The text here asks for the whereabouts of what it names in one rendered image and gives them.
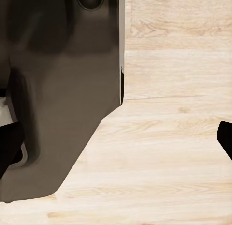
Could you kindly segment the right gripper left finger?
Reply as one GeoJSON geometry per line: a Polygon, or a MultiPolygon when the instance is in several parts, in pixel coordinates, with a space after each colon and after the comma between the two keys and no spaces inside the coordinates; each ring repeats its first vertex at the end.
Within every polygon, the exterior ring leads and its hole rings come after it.
{"type": "Polygon", "coordinates": [[[0,179],[25,141],[20,121],[0,127],[0,179]]]}

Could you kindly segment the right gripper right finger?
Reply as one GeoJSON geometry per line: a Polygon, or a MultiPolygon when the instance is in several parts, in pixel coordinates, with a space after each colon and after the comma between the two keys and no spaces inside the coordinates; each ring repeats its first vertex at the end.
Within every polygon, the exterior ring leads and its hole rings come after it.
{"type": "Polygon", "coordinates": [[[232,123],[221,121],[217,131],[217,139],[232,160],[232,123]]]}

